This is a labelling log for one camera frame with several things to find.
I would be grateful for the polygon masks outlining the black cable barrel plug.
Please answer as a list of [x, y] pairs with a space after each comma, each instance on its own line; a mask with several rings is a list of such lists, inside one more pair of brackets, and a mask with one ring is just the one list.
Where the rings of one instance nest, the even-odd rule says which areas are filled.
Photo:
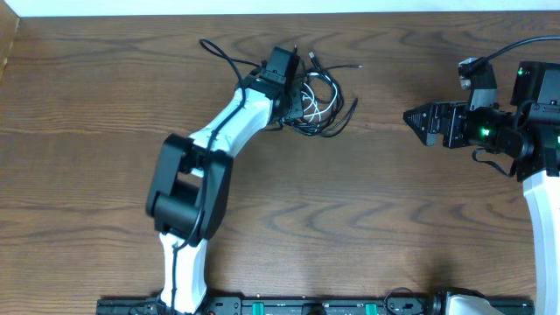
[[[255, 75], [259, 79], [268, 60], [255, 65]], [[353, 100], [347, 106], [342, 87], [332, 75], [332, 71], [341, 69], [342, 65], [325, 66], [314, 52], [309, 53], [309, 61], [311, 64], [307, 66], [300, 57], [296, 74], [296, 80], [301, 82], [303, 116], [292, 121], [271, 120], [270, 130], [288, 127], [305, 137], [336, 137], [353, 118], [358, 101]]]

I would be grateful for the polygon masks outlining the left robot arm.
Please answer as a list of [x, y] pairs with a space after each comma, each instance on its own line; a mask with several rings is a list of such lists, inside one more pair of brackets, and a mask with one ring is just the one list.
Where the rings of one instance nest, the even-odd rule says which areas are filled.
[[207, 294], [207, 243], [223, 221], [235, 157], [260, 130], [303, 114], [295, 82], [300, 58], [275, 47], [240, 77], [228, 105], [190, 136], [163, 142], [146, 200], [164, 251], [160, 314], [194, 314]]

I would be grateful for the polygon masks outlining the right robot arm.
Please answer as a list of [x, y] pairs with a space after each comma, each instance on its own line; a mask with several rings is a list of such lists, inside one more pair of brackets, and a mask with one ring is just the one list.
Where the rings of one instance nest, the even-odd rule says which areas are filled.
[[536, 273], [536, 314], [559, 312], [559, 66], [523, 61], [518, 66], [511, 104], [502, 111], [496, 101], [492, 66], [485, 62], [473, 73], [466, 59], [458, 66], [468, 101], [435, 101], [404, 112], [402, 118], [425, 146], [438, 137], [449, 149], [472, 146], [506, 154], [513, 163], [507, 177], [523, 186], [533, 229]]

